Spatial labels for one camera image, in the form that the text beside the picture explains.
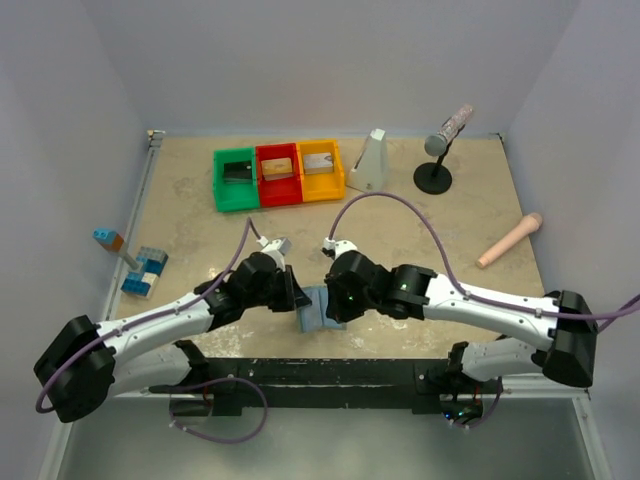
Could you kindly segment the green card holder wallet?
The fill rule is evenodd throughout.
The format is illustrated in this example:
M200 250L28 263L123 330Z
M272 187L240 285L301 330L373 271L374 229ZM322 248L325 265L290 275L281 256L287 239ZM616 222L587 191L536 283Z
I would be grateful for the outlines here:
M312 286L302 289L311 303L296 311L297 321L302 333L320 330L345 330L346 325L326 316L328 290L325 286Z

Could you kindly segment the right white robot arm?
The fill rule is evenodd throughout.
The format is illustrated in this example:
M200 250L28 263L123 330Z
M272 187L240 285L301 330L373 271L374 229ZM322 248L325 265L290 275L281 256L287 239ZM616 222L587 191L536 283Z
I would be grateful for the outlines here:
M326 314L341 323L375 310L396 320L443 320L501 334L492 342L453 346L445 378L455 391L524 373L542 373L569 387L593 383L598 327L575 292L536 298L485 290L488 300L480 302L442 273L411 264L386 269L358 251L340 255L325 284Z

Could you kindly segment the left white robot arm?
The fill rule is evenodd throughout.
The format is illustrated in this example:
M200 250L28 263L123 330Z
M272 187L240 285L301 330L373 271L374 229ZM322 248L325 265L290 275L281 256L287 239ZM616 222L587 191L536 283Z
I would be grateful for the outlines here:
M156 386L195 392L208 369L190 337L226 327L252 308L288 313L310 303L282 256L254 252L167 305L98 323L75 317L34 365L42 385L36 410L72 423L121 393Z

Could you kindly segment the silver card in bin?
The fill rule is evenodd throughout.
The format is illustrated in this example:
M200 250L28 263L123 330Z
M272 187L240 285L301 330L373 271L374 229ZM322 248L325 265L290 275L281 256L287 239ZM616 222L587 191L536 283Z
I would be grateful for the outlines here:
M306 175L332 173L334 171L333 156L328 152L305 154L303 168Z

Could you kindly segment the tan card in bin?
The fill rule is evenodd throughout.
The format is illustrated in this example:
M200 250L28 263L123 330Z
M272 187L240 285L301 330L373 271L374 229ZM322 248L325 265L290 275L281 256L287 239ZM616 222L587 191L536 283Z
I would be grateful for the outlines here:
M294 175L293 164L290 157L262 160L260 165L265 181L281 180Z

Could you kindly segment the black card in bin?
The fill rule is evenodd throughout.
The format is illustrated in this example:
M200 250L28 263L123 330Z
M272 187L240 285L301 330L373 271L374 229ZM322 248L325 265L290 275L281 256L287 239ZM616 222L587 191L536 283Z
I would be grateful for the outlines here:
M223 165L223 182L225 184L247 184L253 181L251 161L228 162Z

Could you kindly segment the yellow plastic bin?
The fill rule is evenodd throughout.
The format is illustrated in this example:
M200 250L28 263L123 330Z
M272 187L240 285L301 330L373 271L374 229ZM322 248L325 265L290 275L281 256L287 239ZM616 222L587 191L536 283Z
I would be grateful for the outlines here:
M303 201L333 201L345 196L345 173L336 139L296 143Z

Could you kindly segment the red plastic bin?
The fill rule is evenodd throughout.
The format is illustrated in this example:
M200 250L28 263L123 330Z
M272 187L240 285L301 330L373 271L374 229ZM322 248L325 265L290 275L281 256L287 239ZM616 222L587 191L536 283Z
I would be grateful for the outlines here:
M260 205L269 208L302 203L296 144L258 145L255 152Z

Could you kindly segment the white metronome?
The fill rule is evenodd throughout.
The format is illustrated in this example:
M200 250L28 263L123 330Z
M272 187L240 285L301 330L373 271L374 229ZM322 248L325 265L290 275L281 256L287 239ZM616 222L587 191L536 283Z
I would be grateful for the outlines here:
M349 170L346 185L363 193L382 191L388 177L386 131L373 129Z

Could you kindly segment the green plastic bin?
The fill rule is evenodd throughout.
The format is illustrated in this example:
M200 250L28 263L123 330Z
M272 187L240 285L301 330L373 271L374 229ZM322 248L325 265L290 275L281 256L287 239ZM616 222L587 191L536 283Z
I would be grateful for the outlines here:
M216 150L212 167L212 191L219 212L260 207L254 147Z

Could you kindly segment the black microphone stand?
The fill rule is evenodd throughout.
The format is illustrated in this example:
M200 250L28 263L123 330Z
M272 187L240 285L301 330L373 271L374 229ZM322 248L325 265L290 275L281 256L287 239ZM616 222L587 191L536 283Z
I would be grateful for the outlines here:
M452 175L443 165L448 155L450 142L443 134L444 126L440 130L426 138L424 149L428 156L436 157L435 162L426 162L419 165L413 173L413 181L416 187L430 195L443 194L452 185Z

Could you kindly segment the blue toy brick stack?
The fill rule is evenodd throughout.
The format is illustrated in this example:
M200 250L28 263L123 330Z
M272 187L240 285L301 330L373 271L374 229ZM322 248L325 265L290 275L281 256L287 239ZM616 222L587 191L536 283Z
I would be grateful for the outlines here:
M139 268L127 273L121 284L121 291L130 296L150 298L168 259L165 250L142 246L136 255Z

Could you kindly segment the grey glitter microphone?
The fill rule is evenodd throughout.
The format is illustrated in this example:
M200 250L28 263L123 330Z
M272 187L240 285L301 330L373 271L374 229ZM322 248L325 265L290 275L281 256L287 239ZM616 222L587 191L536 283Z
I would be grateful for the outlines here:
M435 133L426 137L425 152L431 157L439 157L446 152L453 139L466 126L474 114L474 107L465 104L451 115Z

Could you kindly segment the blue orange brick hammer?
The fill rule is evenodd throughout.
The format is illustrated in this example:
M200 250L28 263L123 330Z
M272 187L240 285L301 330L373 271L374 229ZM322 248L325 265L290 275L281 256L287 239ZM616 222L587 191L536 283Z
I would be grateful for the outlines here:
M130 271L139 271L141 264L129 254L128 244L115 230L96 228L93 231L93 239L107 252L116 254L128 266Z

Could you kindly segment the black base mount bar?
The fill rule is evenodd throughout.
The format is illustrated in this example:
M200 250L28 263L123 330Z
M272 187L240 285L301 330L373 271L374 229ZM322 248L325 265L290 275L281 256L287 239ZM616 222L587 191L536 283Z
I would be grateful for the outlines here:
M456 380L446 372L445 359L277 359L210 358L208 366L190 374L176 387L156 386L154 393L183 393L201 383L213 396L213 414L239 415L262 401L242 379L257 385L270 408L398 409L414 414L439 414L441 398L474 393L491 395L497 380L478 383Z

